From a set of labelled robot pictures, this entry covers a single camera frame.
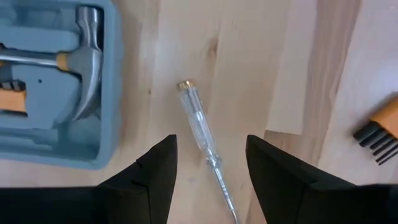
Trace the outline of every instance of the brass cap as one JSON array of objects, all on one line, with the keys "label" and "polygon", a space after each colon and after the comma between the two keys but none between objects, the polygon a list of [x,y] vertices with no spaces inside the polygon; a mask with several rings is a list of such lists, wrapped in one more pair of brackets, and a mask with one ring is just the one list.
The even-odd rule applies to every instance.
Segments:
[{"label": "brass cap", "polygon": [[61,71],[69,72],[68,69],[68,54],[59,53],[57,54],[57,66]]},{"label": "brass cap", "polygon": [[191,80],[191,79],[185,80],[184,82],[180,82],[177,84],[177,89],[179,91],[186,90],[186,89],[193,88],[193,87],[195,87],[195,82],[193,82],[193,80]]}]

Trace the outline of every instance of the wooden surface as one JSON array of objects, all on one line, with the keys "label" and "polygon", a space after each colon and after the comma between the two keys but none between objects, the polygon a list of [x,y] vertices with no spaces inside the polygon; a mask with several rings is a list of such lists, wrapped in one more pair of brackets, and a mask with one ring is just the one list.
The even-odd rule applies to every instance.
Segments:
[{"label": "wooden surface", "polygon": [[[285,85],[277,84],[279,75],[296,71],[307,78],[302,134],[267,131],[265,139],[355,184],[398,182],[398,159],[379,167],[351,137],[398,89],[397,0],[304,0],[308,7],[296,0],[114,1],[126,53],[117,153],[100,171],[0,161],[1,186],[96,185],[177,134],[169,223],[232,223],[175,88],[194,78],[239,216],[243,223],[264,223],[248,176],[246,136],[264,135],[274,87]],[[309,9],[313,14],[294,17]],[[286,93],[295,84],[281,83]]]}]

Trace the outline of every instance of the orange handle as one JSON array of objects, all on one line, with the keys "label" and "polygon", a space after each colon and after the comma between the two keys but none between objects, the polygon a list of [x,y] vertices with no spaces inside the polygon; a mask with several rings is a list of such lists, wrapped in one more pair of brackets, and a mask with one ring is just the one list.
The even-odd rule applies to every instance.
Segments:
[{"label": "orange handle", "polygon": [[58,65],[58,68],[61,71],[69,72],[68,54],[67,53],[59,53],[59,54],[57,54],[57,65]]},{"label": "orange handle", "polygon": [[398,97],[374,114],[371,120],[398,138]]},{"label": "orange handle", "polygon": [[26,113],[25,99],[26,90],[15,91],[0,89],[0,110]]}]

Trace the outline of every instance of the tool kit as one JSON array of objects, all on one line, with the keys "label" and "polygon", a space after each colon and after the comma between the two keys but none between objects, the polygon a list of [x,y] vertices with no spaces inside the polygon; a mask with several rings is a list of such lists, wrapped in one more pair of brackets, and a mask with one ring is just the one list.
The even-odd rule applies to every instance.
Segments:
[{"label": "tool kit", "polygon": [[0,0],[0,158],[100,169],[119,141],[111,0]]},{"label": "tool kit", "polygon": [[374,113],[369,122],[354,133],[362,147],[369,147],[376,162],[383,165],[398,154],[398,97]]}]

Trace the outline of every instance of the tool case compartment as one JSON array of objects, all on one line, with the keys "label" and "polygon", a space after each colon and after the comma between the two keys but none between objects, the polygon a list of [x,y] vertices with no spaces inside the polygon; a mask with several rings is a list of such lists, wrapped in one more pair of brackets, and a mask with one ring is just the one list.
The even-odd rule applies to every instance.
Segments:
[{"label": "tool case compartment", "polygon": [[0,65],[0,82],[23,81],[27,93],[26,114],[0,110],[0,158],[100,169],[117,149],[123,44],[111,0],[0,0],[0,43],[8,49],[71,52],[80,45],[78,6],[103,13],[97,109],[87,118],[72,119],[81,95],[79,76],[56,68]]}]

